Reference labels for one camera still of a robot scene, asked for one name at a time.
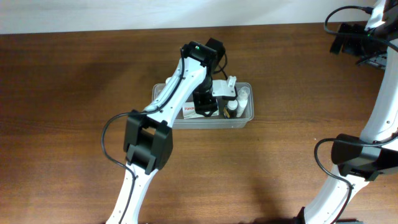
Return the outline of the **white Panadol box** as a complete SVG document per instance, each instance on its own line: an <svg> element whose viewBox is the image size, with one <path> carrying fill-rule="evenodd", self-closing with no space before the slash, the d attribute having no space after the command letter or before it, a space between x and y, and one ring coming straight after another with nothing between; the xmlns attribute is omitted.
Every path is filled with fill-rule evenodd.
<svg viewBox="0 0 398 224"><path fill-rule="evenodd" d="M203 115L198 114L195 111L194 102L185 102L182 106L183 118L184 119L195 119L195 118L205 118Z"/></svg>

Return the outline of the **dark bottle white cap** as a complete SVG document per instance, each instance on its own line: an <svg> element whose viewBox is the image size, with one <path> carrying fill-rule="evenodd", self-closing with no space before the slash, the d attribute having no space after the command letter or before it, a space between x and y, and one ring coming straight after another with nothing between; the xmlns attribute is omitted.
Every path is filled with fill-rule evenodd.
<svg viewBox="0 0 398 224"><path fill-rule="evenodd" d="M223 114L226 119L233 119L237 115L238 102L236 100L228 101L224 106Z"/></svg>

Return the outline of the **white squeeze bottle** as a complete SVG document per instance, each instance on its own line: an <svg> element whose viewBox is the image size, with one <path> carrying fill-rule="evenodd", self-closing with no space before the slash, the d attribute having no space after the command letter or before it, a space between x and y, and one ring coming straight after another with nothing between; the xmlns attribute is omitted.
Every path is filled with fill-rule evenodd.
<svg viewBox="0 0 398 224"><path fill-rule="evenodd" d="M237 118L242 117L242 114L243 114L243 112L244 112L244 110L245 110L245 108L247 106L247 103L248 103L249 95L250 95L249 87L244 86L244 87L239 89L238 96L237 96L237 99L236 99L237 102L238 102L238 107L237 107L237 110L236 110L236 112L237 112L236 117Z"/></svg>

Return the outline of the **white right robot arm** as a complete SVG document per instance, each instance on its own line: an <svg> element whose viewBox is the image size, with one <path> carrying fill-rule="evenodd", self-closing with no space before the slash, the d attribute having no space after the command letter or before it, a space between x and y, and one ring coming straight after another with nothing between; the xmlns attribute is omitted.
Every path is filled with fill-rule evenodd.
<svg viewBox="0 0 398 224"><path fill-rule="evenodd" d="M317 166L327 176L315 198L301 208L296 223L339 223L358 192L380 175L397 172L397 1L355 6L370 15L363 26L342 24L331 52L348 52L358 64L370 63L384 71L379 91L357 136L339 134L319 140L313 148Z"/></svg>

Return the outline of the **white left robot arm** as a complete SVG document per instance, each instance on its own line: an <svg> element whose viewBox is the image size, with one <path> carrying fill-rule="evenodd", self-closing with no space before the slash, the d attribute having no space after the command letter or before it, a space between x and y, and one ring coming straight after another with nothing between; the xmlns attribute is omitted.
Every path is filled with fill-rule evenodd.
<svg viewBox="0 0 398 224"><path fill-rule="evenodd" d="M125 113L126 162L106 156L125 170L108 223L138 222L149 184L172 153L172 128L188 98L193 98L196 112L204 117L210 117L218 109L212 75L224 54L223 43L213 38L205 45L194 41L184 45L177 68L158 97L141 112Z"/></svg>

